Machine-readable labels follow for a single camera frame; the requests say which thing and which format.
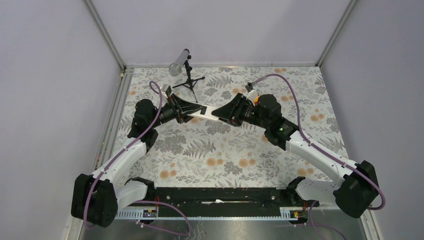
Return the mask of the white remote control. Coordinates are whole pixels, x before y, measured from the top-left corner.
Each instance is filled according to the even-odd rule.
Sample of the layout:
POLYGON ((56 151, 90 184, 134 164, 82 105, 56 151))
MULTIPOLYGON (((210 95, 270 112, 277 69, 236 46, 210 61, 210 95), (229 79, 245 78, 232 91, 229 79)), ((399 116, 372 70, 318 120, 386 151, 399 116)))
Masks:
POLYGON ((212 112, 215 111, 217 107, 210 106, 210 105, 203 105, 202 108, 204 108, 204 114, 197 118, 208 120, 208 121, 219 121, 219 118, 212 114, 212 112))

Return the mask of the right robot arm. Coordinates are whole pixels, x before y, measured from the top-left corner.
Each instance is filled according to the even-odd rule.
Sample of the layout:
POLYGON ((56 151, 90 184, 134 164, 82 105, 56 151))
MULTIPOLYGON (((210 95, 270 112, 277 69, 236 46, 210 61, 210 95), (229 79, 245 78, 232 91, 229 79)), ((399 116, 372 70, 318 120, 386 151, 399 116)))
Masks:
POLYGON ((261 95, 252 103, 239 93, 211 114, 235 127, 247 122, 263 128, 272 145, 301 157, 331 179, 328 183, 297 178, 296 186, 286 193, 291 205, 299 206, 305 200, 335 204, 352 218, 359 218, 371 209, 379 194, 375 167, 366 160, 357 163, 344 158, 313 141, 282 116, 281 108, 272 94, 261 95))

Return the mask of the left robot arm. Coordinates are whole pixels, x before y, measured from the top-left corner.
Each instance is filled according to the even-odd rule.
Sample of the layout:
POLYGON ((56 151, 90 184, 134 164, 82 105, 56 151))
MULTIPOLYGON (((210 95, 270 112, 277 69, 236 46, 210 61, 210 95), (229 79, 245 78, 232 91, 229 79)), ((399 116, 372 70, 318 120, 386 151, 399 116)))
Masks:
POLYGON ((70 214, 72 217, 103 228, 115 219, 117 212, 139 201, 148 206, 155 192, 147 180, 130 180, 119 187, 118 181, 155 144, 156 127, 171 120, 189 121, 189 115, 206 112, 206 106, 180 99, 172 94, 165 104, 155 107, 151 100, 142 99, 135 113, 122 149, 90 175, 80 174, 75 182, 70 214))

